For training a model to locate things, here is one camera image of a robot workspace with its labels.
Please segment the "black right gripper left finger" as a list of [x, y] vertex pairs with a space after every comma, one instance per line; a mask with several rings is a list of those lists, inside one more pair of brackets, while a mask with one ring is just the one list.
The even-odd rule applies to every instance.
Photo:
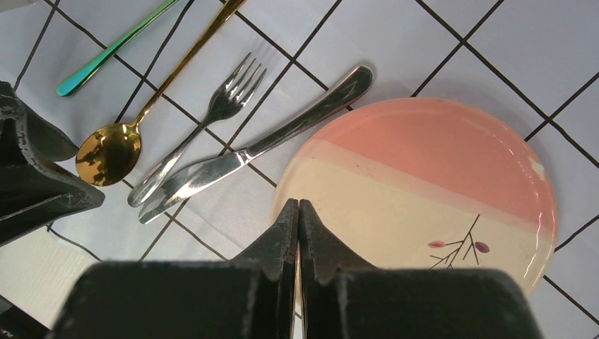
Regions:
[[299, 206], [228, 261], [105, 261], [77, 280], [51, 338], [291, 338]]

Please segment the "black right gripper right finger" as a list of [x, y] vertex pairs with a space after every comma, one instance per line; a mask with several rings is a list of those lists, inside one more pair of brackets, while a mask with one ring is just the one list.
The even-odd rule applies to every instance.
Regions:
[[519, 286], [495, 269], [382, 269], [299, 202], [306, 338], [541, 338]]

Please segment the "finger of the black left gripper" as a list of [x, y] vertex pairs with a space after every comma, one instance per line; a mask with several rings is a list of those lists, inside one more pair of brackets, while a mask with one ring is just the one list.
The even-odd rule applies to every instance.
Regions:
[[1, 82], [1, 245], [103, 204], [99, 189], [59, 166], [77, 150]]

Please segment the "metal spoon wooden handle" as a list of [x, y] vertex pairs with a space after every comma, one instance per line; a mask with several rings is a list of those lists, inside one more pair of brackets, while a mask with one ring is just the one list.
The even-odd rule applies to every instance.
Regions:
[[243, 3], [244, 0], [225, 2], [185, 57], [137, 114], [135, 120], [131, 123], [119, 122], [106, 125], [83, 142], [76, 155], [76, 170], [82, 180], [96, 186], [109, 186], [121, 181], [131, 172], [141, 154], [142, 141], [139, 126], [142, 120], [184, 67]]

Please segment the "cream pink branch plate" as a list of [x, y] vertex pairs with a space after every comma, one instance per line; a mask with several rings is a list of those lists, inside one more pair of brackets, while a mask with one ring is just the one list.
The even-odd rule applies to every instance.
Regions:
[[557, 241], [546, 169], [509, 126], [440, 98], [372, 103], [324, 124], [295, 153], [271, 205], [306, 199], [376, 267], [493, 268], [531, 295]]

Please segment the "iridescent rainbow fork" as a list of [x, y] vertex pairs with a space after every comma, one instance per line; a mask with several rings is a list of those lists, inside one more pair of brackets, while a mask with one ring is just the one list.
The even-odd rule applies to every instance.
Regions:
[[97, 56], [80, 67], [58, 84], [56, 92], [60, 97], [67, 97], [74, 94], [84, 86], [116, 53], [131, 41], [137, 34], [153, 23], [164, 12], [172, 8], [178, 0], [168, 0], [162, 2], [156, 9], [150, 12], [145, 18], [135, 24], [129, 31], [123, 33], [115, 42], [104, 48]]

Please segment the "white checked tablecloth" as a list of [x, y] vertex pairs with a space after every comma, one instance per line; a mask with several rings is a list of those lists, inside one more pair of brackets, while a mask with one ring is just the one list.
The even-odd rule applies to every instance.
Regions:
[[[38, 1], [1, 14], [1, 80], [80, 145], [131, 121], [221, 8], [178, 1], [75, 95], [57, 85], [163, 1]], [[247, 1], [141, 124], [142, 155], [100, 208], [1, 247], [1, 301], [52, 326], [72, 284], [106, 259], [226, 259], [270, 224], [287, 163], [313, 130], [266, 153], [148, 225], [129, 190], [205, 114], [252, 53], [268, 68], [239, 115], [203, 132], [178, 167], [250, 144], [348, 68], [369, 62], [353, 108], [446, 97], [503, 120], [538, 154], [559, 204], [557, 246], [530, 303], [546, 338], [598, 338], [598, 1]]]

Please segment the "silver metal fork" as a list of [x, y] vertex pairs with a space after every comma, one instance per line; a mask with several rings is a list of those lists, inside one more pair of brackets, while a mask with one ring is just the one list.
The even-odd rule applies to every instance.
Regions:
[[251, 59], [250, 56], [247, 54], [217, 87], [208, 104], [206, 115], [198, 126], [132, 189], [127, 198], [131, 207], [140, 206], [161, 185], [200, 132], [215, 122], [233, 117], [249, 103], [268, 71], [262, 64], [256, 64], [256, 59]]

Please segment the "metal cutlery piece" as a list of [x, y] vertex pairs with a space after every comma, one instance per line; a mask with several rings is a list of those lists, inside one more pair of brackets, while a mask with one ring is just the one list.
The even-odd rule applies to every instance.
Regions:
[[284, 126], [245, 148], [183, 167], [149, 196], [138, 214], [138, 221], [149, 223], [172, 206], [248, 165], [253, 159], [348, 108], [369, 90], [373, 81], [371, 68], [357, 65], [318, 102]]

